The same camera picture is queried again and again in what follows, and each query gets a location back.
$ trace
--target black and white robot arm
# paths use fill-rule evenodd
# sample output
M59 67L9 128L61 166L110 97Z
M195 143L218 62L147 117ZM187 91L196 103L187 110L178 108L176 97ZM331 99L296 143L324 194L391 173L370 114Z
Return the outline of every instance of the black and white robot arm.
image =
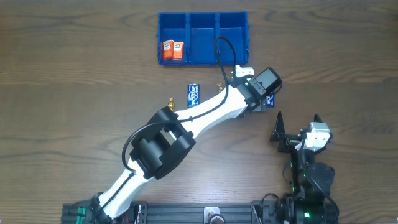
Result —
M228 97L217 109L191 121L190 119L216 107L225 97L226 89L213 98L186 110L171 112L168 107L159 110L148 122L159 123L142 130L132 141L128 167L106 192L92 198L91 207L96 223L111 220L129 209L136 195L146 183L163 178L175 169L195 144L195 138L218 123L251 112L266 96L282 87L282 80L271 68L254 77L252 68L236 66L236 76L229 82ZM174 142L169 143L164 134Z

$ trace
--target wooden surface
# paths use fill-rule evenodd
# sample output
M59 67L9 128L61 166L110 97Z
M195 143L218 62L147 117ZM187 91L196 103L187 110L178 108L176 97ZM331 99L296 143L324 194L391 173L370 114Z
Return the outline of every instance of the wooden surface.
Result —
M336 170L340 223L398 216L398 1L0 1L0 220L59 223L62 203L105 191L123 170L126 138L187 83L217 92L218 67L157 64L159 11L249 14L248 66L285 85L266 114L229 120L197 139L148 202L250 202L290 187L267 139L318 113L335 135L318 161Z

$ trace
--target wood grain tabletop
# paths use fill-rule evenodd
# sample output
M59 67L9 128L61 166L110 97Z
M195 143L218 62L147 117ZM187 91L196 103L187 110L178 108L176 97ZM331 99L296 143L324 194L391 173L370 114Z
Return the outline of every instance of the wood grain tabletop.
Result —
M398 1L0 1L0 220L60 223L63 203L107 190L126 138L187 84L217 94L220 69L157 62L160 11L247 11L249 63L284 81L275 108L197 138L138 200L244 202L291 188L289 155L268 142L279 111L288 133L318 113L334 139L316 156L336 170L340 223L398 217Z

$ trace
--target gold object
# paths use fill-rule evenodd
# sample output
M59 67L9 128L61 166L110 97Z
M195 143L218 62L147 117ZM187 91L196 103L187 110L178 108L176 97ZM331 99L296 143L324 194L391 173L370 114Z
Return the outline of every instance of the gold object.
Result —
M221 91L223 91L223 86L221 83L216 83L216 85L218 86L218 93L221 93Z
M174 111L174 98L169 99L169 105L168 107L170 108L171 111Z

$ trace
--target blue plastic tray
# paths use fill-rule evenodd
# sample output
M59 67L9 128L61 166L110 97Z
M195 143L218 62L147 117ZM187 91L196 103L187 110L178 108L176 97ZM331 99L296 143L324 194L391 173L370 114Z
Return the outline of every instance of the blue plastic tray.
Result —
M249 60L247 12L161 12L157 33L157 58L161 65L215 65L214 41L228 38L236 52L236 63ZM184 42L182 60L163 60L162 42ZM233 64L229 45L219 40L218 53L223 64Z

